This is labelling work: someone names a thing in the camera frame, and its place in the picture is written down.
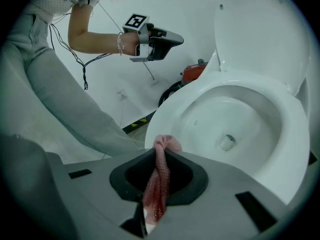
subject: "pink cloth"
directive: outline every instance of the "pink cloth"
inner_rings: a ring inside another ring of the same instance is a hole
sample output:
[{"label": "pink cloth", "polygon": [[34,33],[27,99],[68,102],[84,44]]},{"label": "pink cloth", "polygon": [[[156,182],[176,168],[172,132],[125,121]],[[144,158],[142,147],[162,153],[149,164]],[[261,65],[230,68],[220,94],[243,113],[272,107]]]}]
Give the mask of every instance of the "pink cloth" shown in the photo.
[{"label": "pink cloth", "polygon": [[158,135],[155,138],[155,168],[143,194],[143,208],[147,215],[145,222],[155,225],[166,211],[166,200],[169,195],[170,170],[167,166],[165,149],[182,151],[180,143],[171,135]]}]

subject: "electrical outlet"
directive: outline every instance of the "electrical outlet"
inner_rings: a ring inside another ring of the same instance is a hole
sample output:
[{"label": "electrical outlet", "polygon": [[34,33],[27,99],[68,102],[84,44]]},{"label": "electrical outlet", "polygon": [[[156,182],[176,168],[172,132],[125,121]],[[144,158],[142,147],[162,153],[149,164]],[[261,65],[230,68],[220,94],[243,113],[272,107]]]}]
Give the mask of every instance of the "electrical outlet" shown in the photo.
[{"label": "electrical outlet", "polygon": [[116,95],[119,101],[122,101],[128,97],[124,89],[118,90],[116,92]]}]

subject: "toilet bowl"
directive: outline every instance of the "toilet bowl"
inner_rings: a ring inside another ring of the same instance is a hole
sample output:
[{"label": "toilet bowl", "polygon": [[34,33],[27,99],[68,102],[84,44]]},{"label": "toilet bowl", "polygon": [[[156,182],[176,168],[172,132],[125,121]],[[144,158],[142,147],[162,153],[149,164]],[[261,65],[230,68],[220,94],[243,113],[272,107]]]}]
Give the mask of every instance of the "toilet bowl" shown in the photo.
[{"label": "toilet bowl", "polygon": [[145,147],[173,135],[184,152],[241,169],[287,205],[310,150],[295,97],[309,61],[305,20],[291,0],[220,0],[214,17],[216,53],[156,111]]}]

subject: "silver bracelet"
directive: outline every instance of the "silver bracelet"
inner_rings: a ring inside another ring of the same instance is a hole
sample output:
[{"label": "silver bracelet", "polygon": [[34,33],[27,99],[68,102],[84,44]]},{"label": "silver bracelet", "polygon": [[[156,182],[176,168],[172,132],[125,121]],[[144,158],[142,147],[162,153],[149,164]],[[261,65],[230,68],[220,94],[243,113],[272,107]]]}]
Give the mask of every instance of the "silver bracelet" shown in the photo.
[{"label": "silver bracelet", "polygon": [[119,51],[120,56],[124,53],[123,50],[125,49],[125,46],[124,46],[124,44],[123,44],[123,42],[121,41],[121,38],[120,38],[122,34],[123,34],[123,32],[120,32],[120,33],[118,34],[118,38],[117,38],[117,40],[116,40],[116,43],[117,43],[117,47],[118,47],[118,51]]}]

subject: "gray sweatpants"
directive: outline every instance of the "gray sweatpants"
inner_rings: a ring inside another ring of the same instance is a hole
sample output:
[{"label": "gray sweatpants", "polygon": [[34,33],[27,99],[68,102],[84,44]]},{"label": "gray sweatpants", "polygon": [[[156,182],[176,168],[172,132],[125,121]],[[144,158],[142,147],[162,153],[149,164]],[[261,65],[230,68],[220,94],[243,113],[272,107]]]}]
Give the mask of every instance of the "gray sweatpants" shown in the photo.
[{"label": "gray sweatpants", "polygon": [[109,156],[137,150],[136,142],[76,82],[48,46],[47,35],[44,21],[22,15],[3,45],[1,66],[24,71],[40,101],[82,144]]}]

